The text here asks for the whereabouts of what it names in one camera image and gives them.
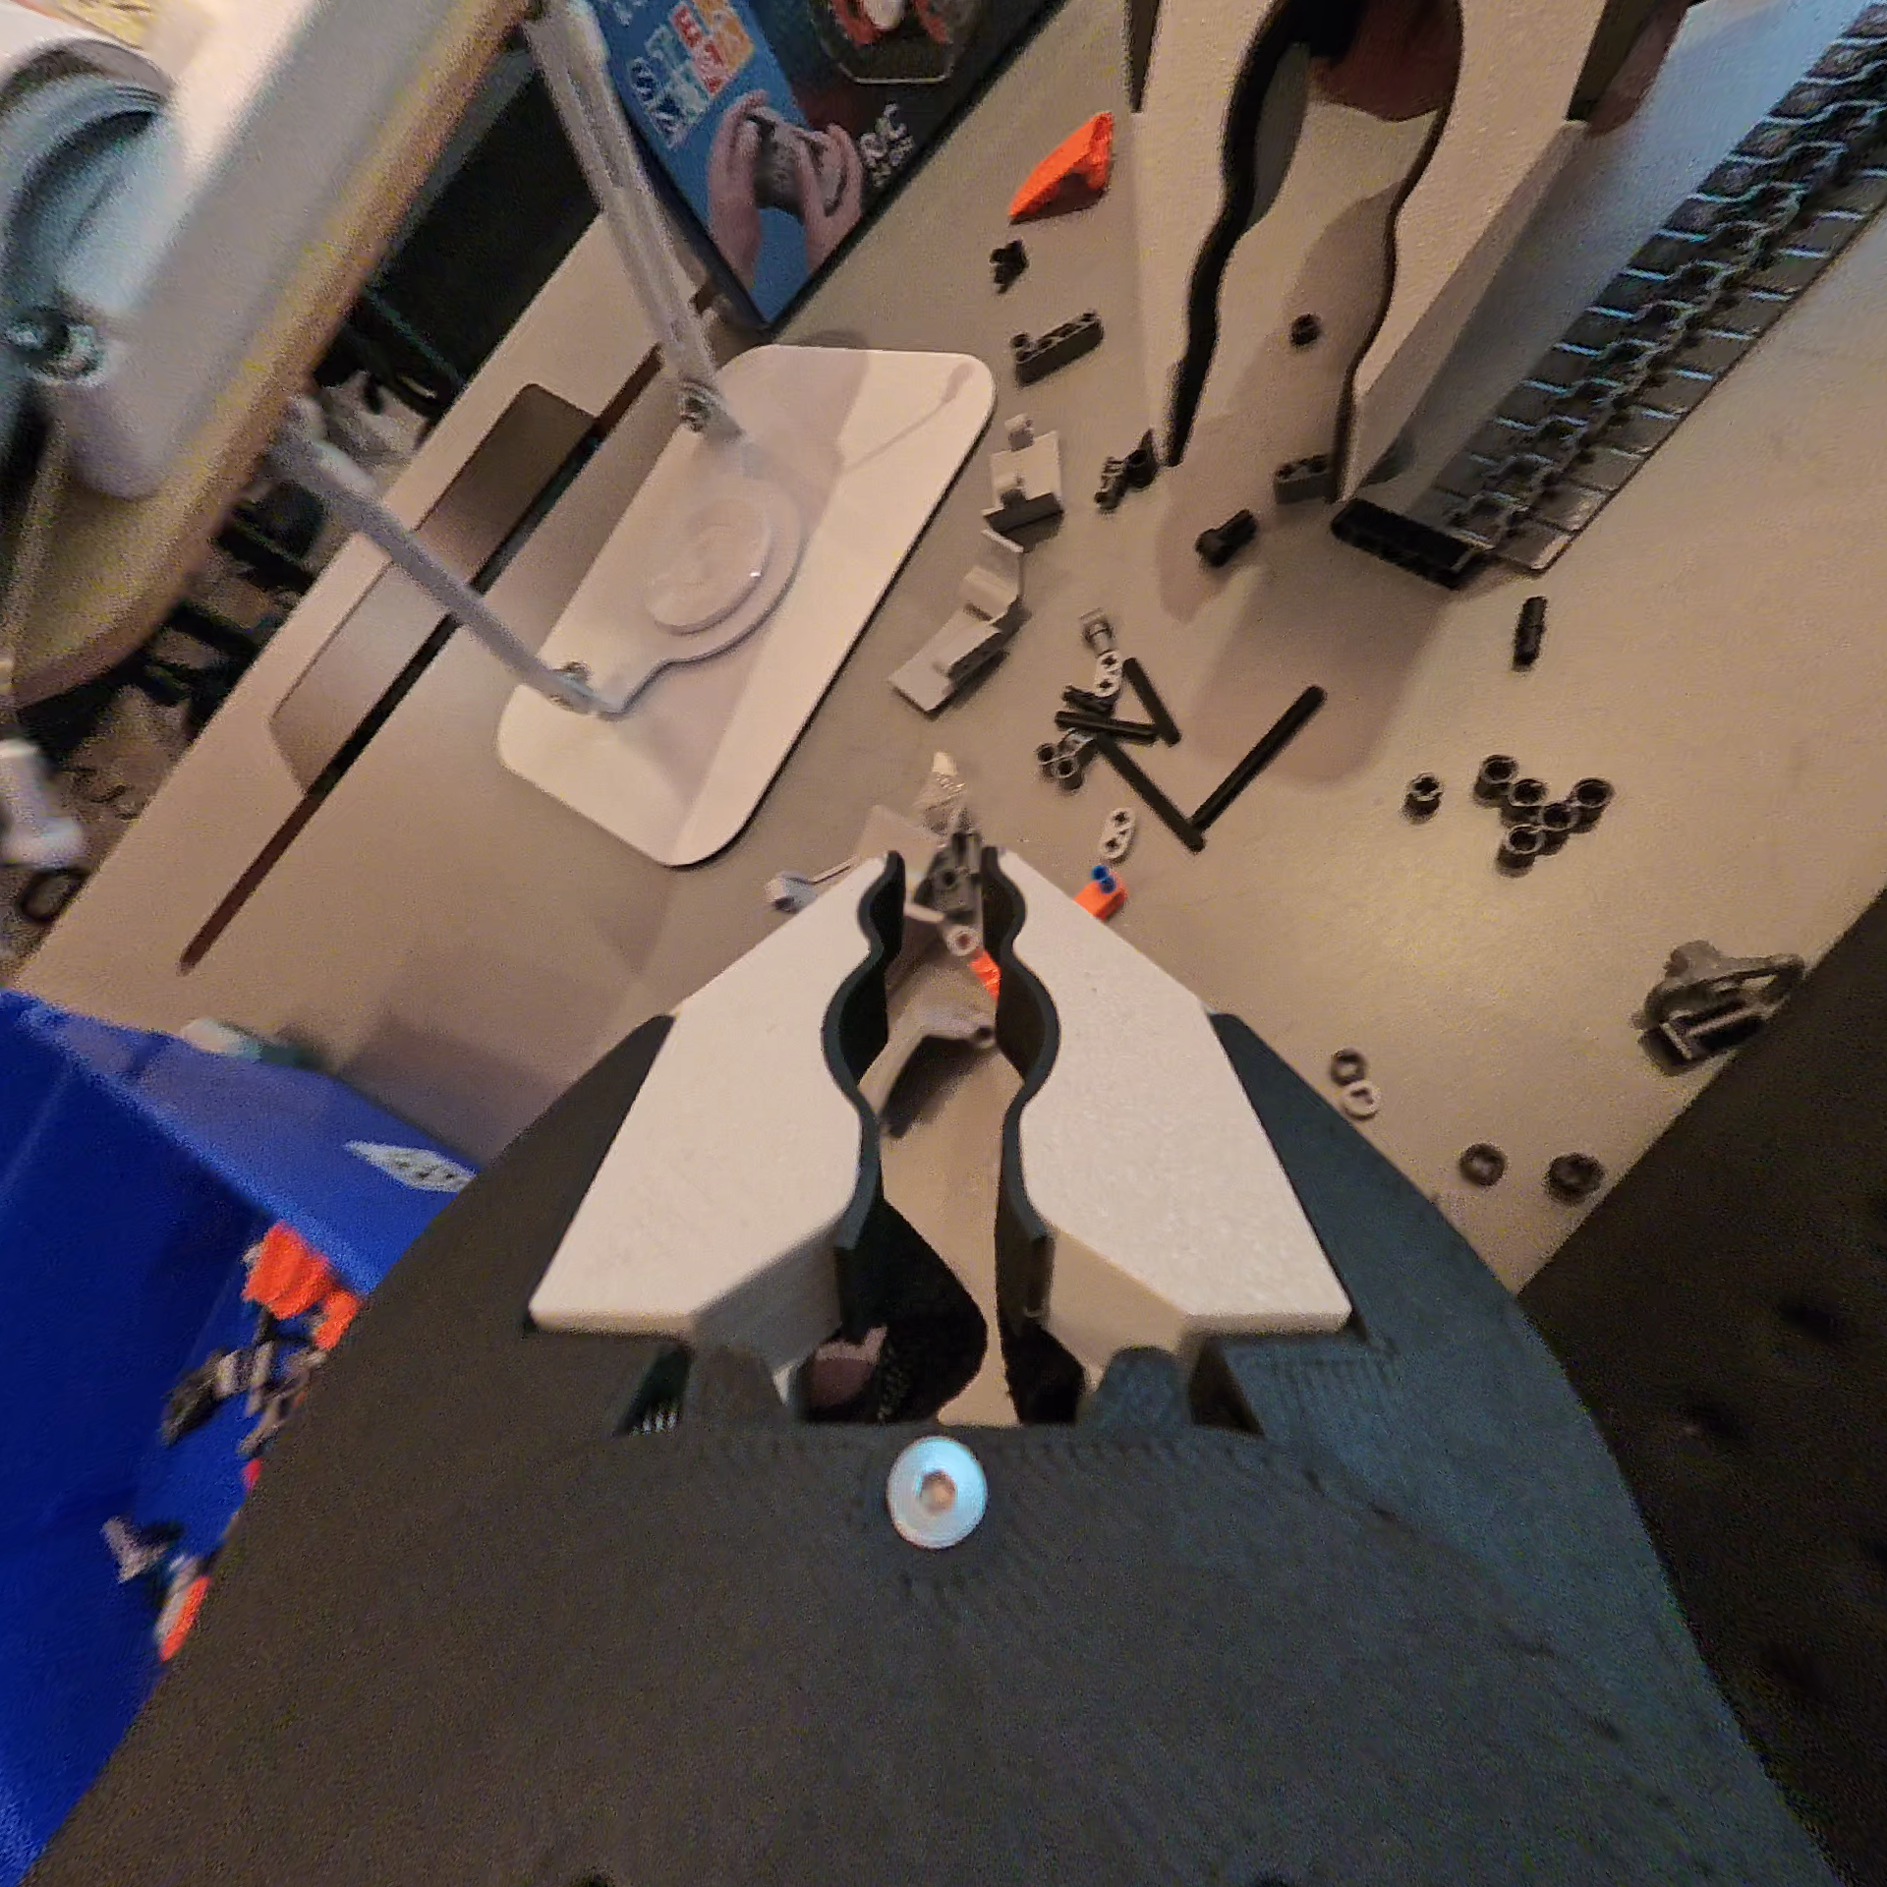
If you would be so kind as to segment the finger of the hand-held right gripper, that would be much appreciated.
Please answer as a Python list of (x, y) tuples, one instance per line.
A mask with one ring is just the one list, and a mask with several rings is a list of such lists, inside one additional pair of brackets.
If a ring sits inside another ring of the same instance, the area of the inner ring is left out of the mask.
[(1432, 112), (1383, 223), (1383, 274), (1344, 383), (1335, 492), (1415, 418), (1583, 127), (1604, 2), (1359, 4), (1352, 99)]
[(1224, 276), (1287, 166), (1287, 139), (1262, 130), (1287, 8), (1135, 2), (1125, 59), (1149, 403), (1164, 462), (1180, 466), (1220, 346)]

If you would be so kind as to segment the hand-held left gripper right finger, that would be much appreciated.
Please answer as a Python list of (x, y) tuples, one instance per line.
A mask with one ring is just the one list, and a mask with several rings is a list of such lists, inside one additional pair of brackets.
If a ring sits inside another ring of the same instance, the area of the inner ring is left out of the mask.
[(1325, 1337), (1346, 1292), (1224, 1041), (1224, 1015), (1019, 854), (981, 856), (1007, 1337), (1096, 1380), (1127, 1351)]

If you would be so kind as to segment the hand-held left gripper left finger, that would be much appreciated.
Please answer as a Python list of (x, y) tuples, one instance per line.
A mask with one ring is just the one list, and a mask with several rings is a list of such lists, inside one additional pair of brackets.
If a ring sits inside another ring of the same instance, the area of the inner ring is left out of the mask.
[(881, 1198), (862, 1077), (890, 1041), (905, 864), (868, 856), (659, 1021), (659, 1042), (527, 1314), (554, 1335), (814, 1351)]

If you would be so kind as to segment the cluster of black bushes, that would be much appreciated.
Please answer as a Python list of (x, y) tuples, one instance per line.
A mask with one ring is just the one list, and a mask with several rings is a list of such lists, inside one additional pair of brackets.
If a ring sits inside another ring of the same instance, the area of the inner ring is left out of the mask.
[(1526, 774), (1516, 757), (1492, 752), (1479, 765), (1472, 795), (1501, 825), (1493, 869), (1520, 878), (1542, 860), (1556, 858), (1570, 839), (1592, 831), (1611, 810), (1616, 786), (1602, 776), (1589, 776), (1555, 792), (1539, 776)]

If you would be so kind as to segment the orange curved toy piece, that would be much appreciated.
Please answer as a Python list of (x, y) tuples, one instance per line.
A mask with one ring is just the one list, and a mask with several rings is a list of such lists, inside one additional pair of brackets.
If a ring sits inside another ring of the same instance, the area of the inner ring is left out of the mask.
[(1114, 155), (1117, 117), (1099, 111), (1030, 172), (1008, 203), (1008, 226), (1050, 221), (1099, 203), (1110, 191)]

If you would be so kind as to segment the dark grey short bent liftarm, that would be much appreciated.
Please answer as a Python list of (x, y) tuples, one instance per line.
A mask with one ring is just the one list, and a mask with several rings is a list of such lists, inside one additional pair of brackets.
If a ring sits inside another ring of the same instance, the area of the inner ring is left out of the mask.
[(1045, 332), (1014, 332), (1008, 338), (1008, 364), (1019, 389), (1039, 387), (1042, 381), (1088, 360), (1103, 345), (1103, 321), (1096, 310), (1050, 327)]

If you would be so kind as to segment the grey arched panel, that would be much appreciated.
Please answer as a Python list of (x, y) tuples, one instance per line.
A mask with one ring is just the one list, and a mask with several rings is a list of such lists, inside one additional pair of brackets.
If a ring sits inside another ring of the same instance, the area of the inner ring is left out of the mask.
[(978, 979), (935, 978), (902, 995), (888, 1042), (861, 1080), (861, 1094), (882, 1137), (912, 1130), (932, 1097), (996, 1048), (997, 1000)]

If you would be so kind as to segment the printed toy packaging box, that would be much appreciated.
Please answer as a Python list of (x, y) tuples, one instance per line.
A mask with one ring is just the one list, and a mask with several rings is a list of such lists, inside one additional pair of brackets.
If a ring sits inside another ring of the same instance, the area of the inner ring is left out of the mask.
[(1057, 2), (595, 2), (651, 184), (749, 330), (834, 261)]

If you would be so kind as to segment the grey ribbed part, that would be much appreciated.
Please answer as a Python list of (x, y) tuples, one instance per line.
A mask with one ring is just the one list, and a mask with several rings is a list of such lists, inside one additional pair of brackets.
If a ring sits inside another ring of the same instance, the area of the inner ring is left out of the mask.
[(202, 1055), (238, 1059), (242, 1064), (283, 1069), (319, 1067), (317, 1057), (304, 1046), (215, 1019), (188, 1021), (186, 1024), (177, 1027), (175, 1037), (180, 1042)]

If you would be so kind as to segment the heap of assorted toy pins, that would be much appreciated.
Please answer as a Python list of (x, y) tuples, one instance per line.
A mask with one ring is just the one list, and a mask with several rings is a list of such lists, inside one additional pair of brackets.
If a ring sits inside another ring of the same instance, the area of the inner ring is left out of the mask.
[(363, 1307), (366, 1292), (283, 1221), (221, 1286), (158, 1407), (132, 1493), (102, 1528), (159, 1666), (194, 1633), (270, 1451)]

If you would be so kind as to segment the light grey holed curved panel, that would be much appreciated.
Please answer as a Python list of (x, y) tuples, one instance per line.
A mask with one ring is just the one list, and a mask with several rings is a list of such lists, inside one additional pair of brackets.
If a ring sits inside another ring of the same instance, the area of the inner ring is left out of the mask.
[(1025, 550), (985, 528), (978, 555), (960, 582), (955, 612), (890, 679), (890, 687), (923, 717), (940, 715), (981, 673), (996, 665), (1022, 623)]

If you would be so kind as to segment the grey wing-shaped toy piece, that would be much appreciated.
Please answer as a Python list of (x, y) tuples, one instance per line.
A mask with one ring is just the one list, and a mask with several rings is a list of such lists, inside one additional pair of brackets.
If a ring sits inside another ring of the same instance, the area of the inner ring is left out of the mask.
[(1642, 1000), (1641, 1042), (1647, 1029), (1671, 1019), (1736, 1013), (1747, 1023), (1741, 1050), (1765, 1032), (1807, 975), (1799, 956), (1733, 958), (1706, 939), (1680, 943)]

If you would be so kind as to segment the dark studded panel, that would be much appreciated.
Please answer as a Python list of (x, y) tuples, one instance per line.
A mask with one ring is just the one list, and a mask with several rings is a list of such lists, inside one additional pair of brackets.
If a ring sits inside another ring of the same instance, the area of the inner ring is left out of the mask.
[(1884, 902), (1520, 1307), (1602, 1430), (1741, 1729), (1884, 1884)]

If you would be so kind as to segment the white book stand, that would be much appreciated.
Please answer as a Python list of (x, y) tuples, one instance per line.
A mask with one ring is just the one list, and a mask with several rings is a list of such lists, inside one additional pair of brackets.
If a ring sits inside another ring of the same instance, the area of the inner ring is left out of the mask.
[[(398, 93), (314, 252), (149, 498), (83, 486), (55, 430), (15, 439), (5, 455), (5, 720), (115, 665), (175, 602), (523, 11), (450, 2), (431, 63)], [(135, 4), (115, 27), (142, 44), (149, 27), (177, 24), (183, 4)]]

